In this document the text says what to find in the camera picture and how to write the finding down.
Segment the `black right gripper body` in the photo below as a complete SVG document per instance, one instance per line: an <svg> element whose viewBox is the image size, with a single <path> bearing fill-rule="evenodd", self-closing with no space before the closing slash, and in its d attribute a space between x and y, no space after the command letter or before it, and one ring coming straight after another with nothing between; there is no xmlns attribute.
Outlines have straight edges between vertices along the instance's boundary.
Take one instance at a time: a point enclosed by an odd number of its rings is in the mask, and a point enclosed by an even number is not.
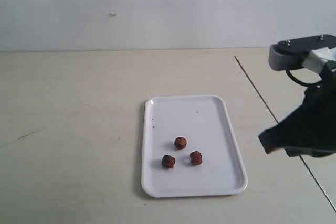
<svg viewBox="0 0 336 224"><path fill-rule="evenodd" d="M309 147L335 153L335 63L326 63L319 76L319 84L308 87L303 100Z"/></svg>

